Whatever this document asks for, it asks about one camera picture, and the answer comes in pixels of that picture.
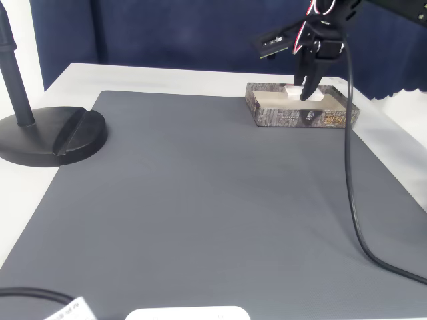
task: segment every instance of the white device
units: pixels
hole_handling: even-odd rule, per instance
[[[241,307],[185,307],[139,309],[126,320],[250,320]]]
[[[300,95],[302,92],[302,89],[304,87],[299,85],[285,85],[286,93],[288,94],[289,100],[300,100]],[[319,90],[319,88],[316,88],[316,90],[313,92],[313,94],[310,96],[310,98],[307,99],[308,101],[321,101],[323,100],[323,93]]]

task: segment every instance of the white label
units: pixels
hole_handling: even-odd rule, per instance
[[[83,297],[77,298],[45,320],[97,320]]]

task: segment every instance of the black round base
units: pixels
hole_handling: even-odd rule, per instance
[[[35,124],[18,127],[14,115],[0,120],[0,157],[30,167],[58,167],[84,160],[107,141],[104,117],[79,107],[33,110]]]

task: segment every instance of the white wall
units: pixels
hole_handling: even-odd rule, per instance
[[[373,102],[427,148],[427,93],[402,90],[393,98]]]
[[[29,0],[1,0],[6,8],[18,49],[15,55],[31,105],[43,94],[39,55],[35,44]],[[0,77],[0,119],[13,114],[3,77]]]

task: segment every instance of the black pole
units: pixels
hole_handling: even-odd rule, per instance
[[[18,126],[28,127],[33,125],[35,120],[16,61],[14,53],[16,48],[7,12],[0,0],[0,70],[15,111]]]

